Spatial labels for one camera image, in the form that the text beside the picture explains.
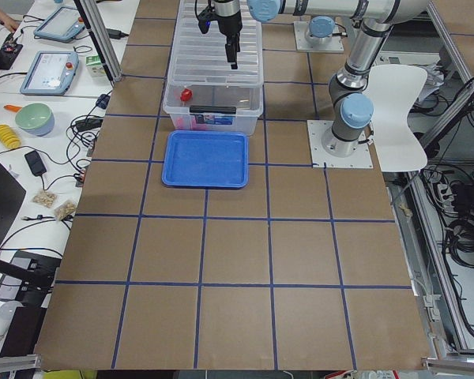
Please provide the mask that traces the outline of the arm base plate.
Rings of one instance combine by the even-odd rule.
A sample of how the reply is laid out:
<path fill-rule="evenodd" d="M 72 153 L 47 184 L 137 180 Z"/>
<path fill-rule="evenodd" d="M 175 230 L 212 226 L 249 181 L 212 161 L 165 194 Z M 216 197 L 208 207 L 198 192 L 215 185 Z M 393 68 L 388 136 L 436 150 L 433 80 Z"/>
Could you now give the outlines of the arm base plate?
<path fill-rule="evenodd" d="M 307 134 L 313 167 L 372 169 L 373 163 L 365 134 L 356 141 L 345 142 L 337 139 L 330 120 L 308 120 Z"/>
<path fill-rule="evenodd" d="M 342 43 L 341 30 L 334 23 L 329 22 L 329 27 L 333 26 L 331 34 L 322 35 L 321 32 L 313 33 L 311 27 L 315 30 L 316 22 L 295 21 L 295 44 L 296 50 L 311 53 L 342 54 L 344 47 Z"/>

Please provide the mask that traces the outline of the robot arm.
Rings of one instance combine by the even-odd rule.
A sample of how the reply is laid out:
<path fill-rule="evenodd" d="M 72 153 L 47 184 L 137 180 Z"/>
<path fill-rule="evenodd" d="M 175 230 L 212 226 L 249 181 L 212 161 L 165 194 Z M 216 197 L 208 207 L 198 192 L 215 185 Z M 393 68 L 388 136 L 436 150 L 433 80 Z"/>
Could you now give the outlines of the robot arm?
<path fill-rule="evenodd" d="M 331 36 L 347 37 L 346 28 L 331 17 L 312 17 L 307 26 L 307 36 L 311 39 L 324 39 Z"/>
<path fill-rule="evenodd" d="M 362 93 L 378 52 L 395 24 L 411 20 L 427 8 L 427 1 L 249 1 L 250 15 L 258 22 L 279 14 L 349 17 L 360 22 L 359 33 L 343 67 L 329 82 L 335 119 L 322 136 L 331 155 L 350 156 L 374 112 Z"/>

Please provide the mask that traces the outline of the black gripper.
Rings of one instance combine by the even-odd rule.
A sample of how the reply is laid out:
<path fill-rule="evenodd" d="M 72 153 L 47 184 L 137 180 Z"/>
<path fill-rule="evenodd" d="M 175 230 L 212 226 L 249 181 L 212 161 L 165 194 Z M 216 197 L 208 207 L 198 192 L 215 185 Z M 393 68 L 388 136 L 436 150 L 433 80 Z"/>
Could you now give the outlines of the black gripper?
<path fill-rule="evenodd" d="M 243 27 L 240 0 L 215 0 L 213 6 L 218 28 L 226 36 L 225 53 L 227 62 L 231 69 L 238 69 L 239 33 Z"/>

